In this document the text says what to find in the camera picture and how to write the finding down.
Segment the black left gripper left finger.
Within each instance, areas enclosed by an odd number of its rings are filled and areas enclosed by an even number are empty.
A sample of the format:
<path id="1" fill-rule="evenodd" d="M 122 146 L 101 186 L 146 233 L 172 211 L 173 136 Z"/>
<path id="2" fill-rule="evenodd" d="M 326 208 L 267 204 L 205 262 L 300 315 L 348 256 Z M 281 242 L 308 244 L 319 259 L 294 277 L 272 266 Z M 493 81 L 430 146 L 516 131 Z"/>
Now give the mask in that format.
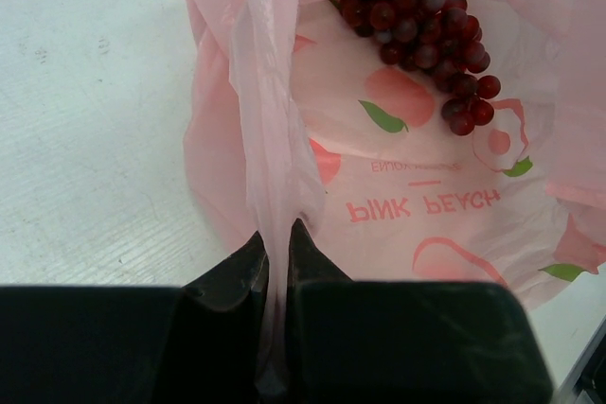
<path id="1" fill-rule="evenodd" d="M 260 235 L 183 287 L 5 285 L 5 403 L 256 403 Z"/>

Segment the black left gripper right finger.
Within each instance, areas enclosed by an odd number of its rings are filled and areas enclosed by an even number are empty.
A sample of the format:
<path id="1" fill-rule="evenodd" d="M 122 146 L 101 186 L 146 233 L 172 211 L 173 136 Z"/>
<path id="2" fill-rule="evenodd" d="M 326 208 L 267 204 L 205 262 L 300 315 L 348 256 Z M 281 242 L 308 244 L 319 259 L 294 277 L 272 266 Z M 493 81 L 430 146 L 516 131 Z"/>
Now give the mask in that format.
<path id="1" fill-rule="evenodd" d="M 355 281 L 301 220 L 289 244 L 287 362 L 295 403 L 548 403 L 554 394 L 504 287 Z"/>

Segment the pink plastic bag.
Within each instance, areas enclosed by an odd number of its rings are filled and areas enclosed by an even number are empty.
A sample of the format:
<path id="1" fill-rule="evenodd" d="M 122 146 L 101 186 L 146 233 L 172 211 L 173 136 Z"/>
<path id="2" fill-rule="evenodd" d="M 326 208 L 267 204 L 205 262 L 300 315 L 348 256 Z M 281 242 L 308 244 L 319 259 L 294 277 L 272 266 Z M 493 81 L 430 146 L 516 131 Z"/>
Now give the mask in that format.
<path id="1" fill-rule="evenodd" d="M 289 244 L 366 282 L 486 282 L 525 314 L 605 263 L 605 0 L 468 0 L 501 81 L 453 134 L 332 0 L 186 0 L 197 48 L 187 180 L 224 245 L 260 235 L 255 386 L 291 400 Z"/>

